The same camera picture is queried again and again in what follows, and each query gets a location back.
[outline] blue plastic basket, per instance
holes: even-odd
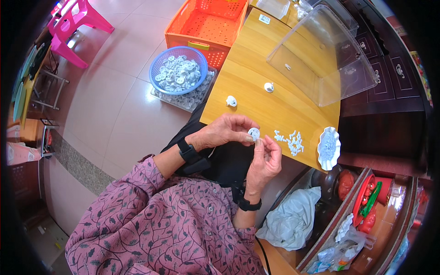
[[[180,92],[168,92],[160,87],[159,81],[156,81],[156,76],[160,73],[159,68],[162,66],[163,61],[165,59],[168,59],[168,57],[171,55],[175,56],[176,58],[179,55],[186,55],[187,60],[194,59],[194,61],[197,62],[197,64],[200,66],[200,79],[194,86]],[[185,47],[185,46],[173,47],[163,51],[154,59],[153,63],[150,66],[150,71],[149,71],[150,81],[153,87],[156,88],[156,90],[168,95],[184,95],[195,90],[205,80],[207,73],[208,73],[208,62],[206,61],[206,58],[203,56],[203,54],[194,48]]]

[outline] wooden table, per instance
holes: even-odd
[[[268,25],[258,20],[260,14],[271,19]],[[304,152],[293,157],[287,142],[279,142],[283,155],[322,171],[317,152],[319,135],[325,127],[337,129],[340,102],[316,106],[296,85],[266,62],[267,55],[289,31],[290,27],[279,20],[252,9],[218,75],[200,122],[209,124],[229,112],[245,114],[256,121],[260,125],[260,136],[273,138],[274,130],[278,130],[280,135],[289,137],[295,130],[300,131]],[[303,43],[305,46],[316,41],[314,37],[307,37]],[[335,66],[335,54],[325,52],[327,58],[319,58],[322,53],[316,52],[316,47],[312,48],[304,55],[316,59],[315,62]],[[273,93],[264,90],[266,82],[274,83]],[[237,99],[236,107],[226,107],[228,95]]]
[[[251,7],[254,7],[262,12],[265,12],[261,10],[259,7],[257,7],[258,0],[251,0],[251,3],[249,4]],[[284,24],[288,25],[290,28],[293,28],[296,24],[298,24],[297,19],[297,10],[293,6],[293,2],[290,2],[289,9],[287,10],[287,14],[283,16],[283,18],[279,19]]]
[[[44,56],[43,61],[40,64],[40,67],[38,68],[38,71],[35,73],[35,76],[32,80],[29,79],[29,75],[26,76],[25,81],[23,82],[23,87],[26,89],[26,98],[25,98],[25,105],[23,107],[23,113],[20,117],[20,125],[22,128],[25,127],[26,124],[26,116],[27,116],[27,110],[29,108],[30,98],[33,93],[33,86],[35,85],[35,82],[37,81],[38,75],[40,74],[41,68],[43,67],[44,62],[49,57],[49,52],[51,50],[52,46],[49,46],[48,51],[46,52],[46,55]]]

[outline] woman's left hand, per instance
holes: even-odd
[[[250,146],[253,143],[253,138],[248,134],[251,128],[259,129],[260,126],[245,115],[225,113],[198,132],[188,135],[185,140],[192,144],[197,152],[230,141]]]

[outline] tile floor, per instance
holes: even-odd
[[[148,77],[152,60],[166,49],[164,30],[184,0],[89,2],[115,30],[108,34],[79,28],[81,39],[73,50],[90,66],[82,70],[59,57],[58,74],[70,83],[60,95],[60,110],[47,110],[47,115],[61,125],[58,132],[80,154],[111,177],[120,178],[143,156],[158,154],[190,117],[150,96]],[[274,180],[276,188],[268,191],[272,200],[265,200],[266,211],[276,193],[304,168],[298,164],[283,159],[286,168]],[[45,165],[49,209],[70,234],[95,195],[67,175],[54,158],[45,160]]]

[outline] pink floral shirt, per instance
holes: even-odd
[[[237,229],[230,188],[165,180],[152,157],[112,182],[66,245],[78,274],[265,274],[255,227]]]

